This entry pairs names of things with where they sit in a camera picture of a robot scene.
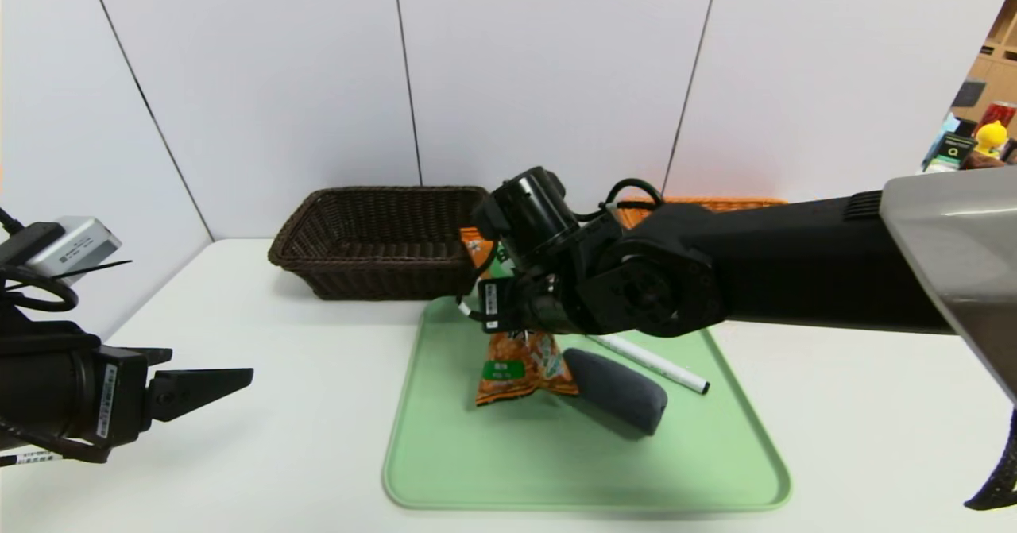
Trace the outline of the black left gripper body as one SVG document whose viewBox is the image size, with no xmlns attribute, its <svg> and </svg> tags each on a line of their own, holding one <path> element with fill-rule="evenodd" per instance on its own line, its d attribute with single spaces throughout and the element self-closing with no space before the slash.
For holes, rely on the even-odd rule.
<svg viewBox="0 0 1017 533">
<path fill-rule="evenodd" d="M 2 357 L 2 463 L 106 463 L 148 428 L 148 366 L 113 347 Z"/>
</svg>

